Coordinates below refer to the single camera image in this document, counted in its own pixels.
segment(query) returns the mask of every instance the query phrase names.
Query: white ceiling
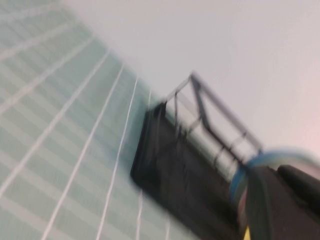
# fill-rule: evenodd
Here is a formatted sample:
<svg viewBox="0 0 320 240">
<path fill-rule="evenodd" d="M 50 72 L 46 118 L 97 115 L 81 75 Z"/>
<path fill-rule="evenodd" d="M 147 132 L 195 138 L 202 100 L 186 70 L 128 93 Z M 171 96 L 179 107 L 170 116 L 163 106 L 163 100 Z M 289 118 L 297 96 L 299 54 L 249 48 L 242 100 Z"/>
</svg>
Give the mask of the white ceiling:
<svg viewBox="0 0 320 240">
<path fill-rule="evenodd" d="M 267 147 L 320 155 L 320 0 L 64 2 L 160 96 L 196 70 Z"/>
</svg>

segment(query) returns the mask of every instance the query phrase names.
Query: bathroom wall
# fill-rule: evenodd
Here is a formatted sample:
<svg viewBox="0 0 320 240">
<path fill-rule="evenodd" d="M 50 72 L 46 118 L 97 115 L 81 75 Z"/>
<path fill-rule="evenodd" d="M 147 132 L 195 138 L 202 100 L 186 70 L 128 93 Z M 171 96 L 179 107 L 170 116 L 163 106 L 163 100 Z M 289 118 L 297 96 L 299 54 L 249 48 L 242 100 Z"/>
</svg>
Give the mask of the bathroom wall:
<svg viewBox="0 0 320 240">
<path fill-rule="evenodd" d="M 195 239 L 129 172 L 151 91 L 55 0 L 0 1 L 0 240 Z"/>
</svg>

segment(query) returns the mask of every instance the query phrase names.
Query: light green tile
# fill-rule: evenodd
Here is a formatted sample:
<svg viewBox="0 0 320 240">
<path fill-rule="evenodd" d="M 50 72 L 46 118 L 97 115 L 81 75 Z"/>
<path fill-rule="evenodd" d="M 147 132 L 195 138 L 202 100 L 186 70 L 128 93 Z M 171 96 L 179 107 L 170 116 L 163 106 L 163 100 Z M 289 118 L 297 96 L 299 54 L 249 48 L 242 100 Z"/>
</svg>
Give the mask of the light green tile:
<svg viewBox="0 0 320 240">
<path fill-rule="evenodd" d="M 35 240 L 41 233 L 26 222 L 21 221 L 10 212 L 0 207 L 0 239 L 3 240 Z"/>
<path fill-rule="evenodd" d="M 20 177 L 14 179 L 4 195 L 46 221 L 50 219 L 57 204 L 52 198 Z"/>
<path fill-rule="evenodd" d="M 73 131 L 71 131 L 65 124 L 58 122 L 54 128 L 60 134 L 63 134 L 66 138 L 71 140 L 74 144 L 76 144 L 79 148 L 83 148 L 85 145 L 85 141 L 82 140 L 78 135 L 76 135 Z"/>
<path fill-rule="evenodd" d="M 10 109 L 8 109 L 2 115 L 2 117 L 14 123 L 18 128 L 20 128 L 22 131 L 24 131 L 34 139 L 37 139 L 40 136 L 40 134 L 43 132 L 41 129 L 39 129 L 38 126 L 36 126 L 34 123 L 28 120 L 26 116 L 21 114 L 14 107 L 11 107 Z"/>
<path fill-rule="evenodd" d="M 22 103 L 25 107 L 30 109 L 34 114 L 39 116 L 46 123 L 50 123 L 51 120 L 54 118 L 53 116 L 51 116 L 50 113 L 48 113 L 45 109 L 40 107 L 39 104 L 33 99 L 31 99 L 28 95 L 23 97 L 20 100 L 20 103 Z"/>
<path fill-rule="evenodd" d="M 26 167 L 51 185 L 60 189 L 61 192 L 65 189 L 69 179 L 68 176 L 63 174 L 59 169 L 49 164 L 40 156 L 33 155 Z"/>
<path fill-rule="evenodd" d="M 102 215 L 105 203 L 100 201 L 98 196 L 88 192 L 78 183 L 72 183 L 67 195 L 97 216 Z M 107 195 L 107 190 L 101 192 L 101 195 Z"/>
<path fill-rule="evenodd" d="M 130 239 L 135 239 L 136 236 L 136 221 L 129 221 L 125 217 L 120 216 L 112 208 L 109 208 L 106 213 L 105 221 L 117 228 L 120 232 L 127 235 Z"/>
<path fill-rule="evenodd" d="M 20 161 L 26 154 L 28 147 L 0 127 L 0 149 L 13 159 Z"/>
<path fill-rule="evenodd" d="M 50 136 L 48 136 L 43 144 L 44 147 L 46 147 L 48 150 L 59 156 L 61 159 L 63 159 L 65 162 L 70 164 L 71 166 L 74 166 L 78 160 L 79 156 L 75 156 L 72 153 L 70 153 L 67 149 L 65 149 L 63 146 L 59 145 L 54 139 L 52 139 Z"/>
<path fill-rule="evenodd" d="M 98 231 L 63 207 L 56 216 L 54 227 L 75 240 L 96 239 Z"/>
<path fill-rule="evenodd" d="M 88 167 L 85 163 L 80 165 L 78 171 L 81 175 L 87 177 L 102 189 L 107 189 L 110 186 L 111 179 L 107 175 L 101 176 L 92 168 Z"/>
<path fill-rule="evenodd" d="M 6 180 L 10 172 L 11 170 L 9 168 L 0 163 L 0 184 L 2 184 L 4 180 Z"/>
<path fill-rule="evenodd" d="M 0 73 L 0 87 L 5 89 L 11 95 L 15 94 L 19 90 L 14 84 L 12 84 L 12 82 L 8 77 L 3 76 L 1 73 Z"/>
</svg>

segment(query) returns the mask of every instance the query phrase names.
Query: black object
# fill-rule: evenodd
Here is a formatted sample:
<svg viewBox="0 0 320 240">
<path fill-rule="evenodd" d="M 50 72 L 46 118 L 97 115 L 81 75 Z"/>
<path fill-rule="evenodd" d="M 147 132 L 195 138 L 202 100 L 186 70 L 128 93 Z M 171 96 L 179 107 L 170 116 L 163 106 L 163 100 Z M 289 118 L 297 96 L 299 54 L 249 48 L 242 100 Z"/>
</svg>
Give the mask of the black object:
<svg viewBox="0 0 320 240">
<path fill-rule="evenodd" d="M 320 181 L 292 166 L 251 169 L 245 206 L 251 240 L 319 240 L 319 191 Z"/>
<path fill-rule="evenodd" d="M 185 127 L 179 124 L 177 101 L 178 93 L 188 83 L 192 83 L 198 118 Z M 201 123 L 221 152 L 226 151 L 240 167 L 247 168 L 234 150 L 234 143 L 228 143 L 209 123 L 203 95 L 240 132 L 241 139 L 248 140 L 257 154 L 262 152 L 258 140 L 193 73 L 165 101 L 145 114 L 130 174 L 138 186 L 203 240 L 240 240 L 243 233 L 237 222 L 237 207 L 229 201 L 229 183 L 210 164 L 212 160 L 199 151 L 200 143 L 189 133 Z M 166 111 L 172 98 L 174 116 Z"/>
<path fill-rule="evenodd" d="M 195 145 L 176 137 L 174 124 L 157 111 L 145 115 L 131 169 L 134 182 L 200 238 L 240 240 L 229 184 Z"/>
</svg>

